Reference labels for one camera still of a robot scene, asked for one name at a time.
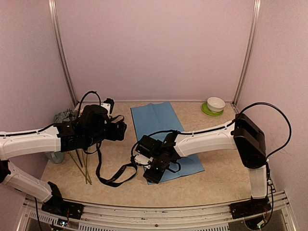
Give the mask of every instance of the beige tabletop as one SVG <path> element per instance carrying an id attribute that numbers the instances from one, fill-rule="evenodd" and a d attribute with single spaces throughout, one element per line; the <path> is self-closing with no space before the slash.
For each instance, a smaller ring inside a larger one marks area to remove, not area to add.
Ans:
<path id="1" fill-rule="evenodd" d="M 113 116 L 122 114 L 128 126 L 122 142 L 103 141 L 101 177 L 109 179 L 123 165 L 129 163 L 130 150 L 137 141 L 130 108 L 148 103 L 115 103 Z M 221 116 L 211 117 L 201 111 L 201 103 L 171 103 L 185 131 L 222 124 L 234 118 L 229 104 Z M 141 207 L 180 207 L 231 202 L 250 197 L 250 181 L 237 150 L 220 150 L 198 154 L 205 171 L 159 184 L 148 185 L 139 167 L 135 178 L 118 188 L 99 182 L 95 175 L 97 154 L 89 156 L 92 185 L 86 184 L 72 158 L 65 154 L 61 164 L 48 162 L 43 180 L 55 183 L 63 198 L 102 205 Z M 134 172 L 127 170 L 121 179 Z"/>

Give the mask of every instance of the metal frame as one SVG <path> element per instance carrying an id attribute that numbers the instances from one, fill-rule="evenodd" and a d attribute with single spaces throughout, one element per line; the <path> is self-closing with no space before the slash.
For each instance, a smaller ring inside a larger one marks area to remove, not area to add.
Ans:
<path id="1" fill-rule="evenodd" d="M 252 21 L 251 21 L 251 27 L 250 27 L 250 32 L 249 32 L 249 39 L 248 39 L 245 59 L 244 59 L 244 63 L 243 63 L 243 66 L 242 66 L 239 84 L 237 86 L 235 96 L 234 96 L 234 99 L 233 99 L 233 104 L 235 105 L 235 107 L 237 106 L 237 104 L 239 102 L 239 99 L 240 99 L 240 96 L 241 96 L 241 93 L 242 93 L 242 90 L 243 90 L 244 82 L 245 82 L 245 79 L 246 79 L 247 70 L 248 70 L 248 67 L 249 67 L 249 62 L 250 62 L 250 58 L 251 58 L 251 54 L 252 54 L 252 50 L 253 50 L 253 46 L 254 46 L 254 40 L 255 40 L 256 32 L 257 32 L 257 24 L 258 24 L 258 20 L 259 20 L 260 6 L 261 6 L 261 0 L 255 0 L 253 17 L 252 17 Z"/>
<path id="2" fill-rule="evenodd" d="M 284 191 L 274 192 L 274 202 L 274 211 L 281 210 L 284 214 L 284 222 L 287 230 L 296 231 L 294 216 Z M 67 227 L 66 229 L 76 231 L 225 231 L 229 230 L 229 223 L 244 220 L 243 218 L 232 219 L 229 208 L 230 204 L 222 203 L 175 208 L 142 208 L 83 203 L 85 207 L 81 220 L 70 219 L 71 227 Z M 41 222 L 52 224 L 52 221 L 56 223 L 58 218 L 62 218 L 41 211 L 41 203 L 39 203 L 38 207 Z M 25 200 L 22 212 L 18 231 L 25 230 L 29 218 L 37 219 L 35 203 L 32 199 L 27 198 Z"/>
<path id="3" fill-rule="evenodd" d="M 49 10 L 50 10 L 50 15 L 51 15 L 51 22 L 52 22 L 52 25 L 53 25 L 54 34 L 55 34 L 56 41 L 57 41 L 58 52 L 59 52 L 59 55 L 60 55 L 60 61 L 61 61 L 61 64 L 62 64 L 62 69 L 63 69 L 63 72 L 64 72 L 66 85 L 67 85 L 71 100 L 73 102 L 73 105 L 75 107 L 78 103 L 78 99 L 77 99 L 77 96 L 76 96 L 76 93 L 75 93 L 75 89 L 74 89 L 74 86 L 73 86 L 71 76 L 70 76 L 69 71 L 68 71 L 67 61 L 66 61 L 64 48 L 63 48 L 63 44 L 62 44 L 62 39 L 61 39 L 56 2 L 55 2 L 55 0 L 48 0 L 48 2 L 49 2 Z"/>

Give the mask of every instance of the bowl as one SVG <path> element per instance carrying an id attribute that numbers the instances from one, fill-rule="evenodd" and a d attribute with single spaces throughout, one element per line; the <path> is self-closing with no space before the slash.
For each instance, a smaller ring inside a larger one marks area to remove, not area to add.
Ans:
<path id="1" fill-rule="evenodd" d="M 221 112 L 225 108 L 226 103 L 217 97 L 211 97 L 207 99 L 207 107 L 212 112 Z"/>

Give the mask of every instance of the green plate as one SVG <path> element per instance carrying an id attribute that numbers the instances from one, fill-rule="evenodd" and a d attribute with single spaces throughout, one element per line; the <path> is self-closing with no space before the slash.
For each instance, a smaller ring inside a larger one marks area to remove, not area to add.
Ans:
<path id="1" fill-rule="evenodd" d="M 202 111 L 209 116 L 220 116 L 223 113 L 223 110 L 221 112 L 212 112 L 210 109 L 208 109 L 207 102 L 202 104 Z"/>

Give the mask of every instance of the blue cloth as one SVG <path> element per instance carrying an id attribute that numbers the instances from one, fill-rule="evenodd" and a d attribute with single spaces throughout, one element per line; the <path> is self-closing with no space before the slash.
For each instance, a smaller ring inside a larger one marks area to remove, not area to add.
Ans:
<path id="1" fill-rule="evenodd" d="M 150 103 L 143 107 L 134 107 L 131 108 L 131 113 L 133 116 L 138 140 L 140 140 L 143 135 L 149 135 L 153 132 L 161 130 L 173 129 L 184 131 L 182 124 L 180 123 L 169 102 L 160 104 Z M 160 133 L 153 135 L 152 138 L 163 141 L 166 135 L 166 133 Z M 165 171 L 160 182 L 204 171 L 200 159 L 196 154 L 182 158 L 178 160 L 178 162 L 181 164 L 181 170 L 177 173 Z M 178 166 L 176 164 L 170 163 L 170 168 L 177 170 Z"/>

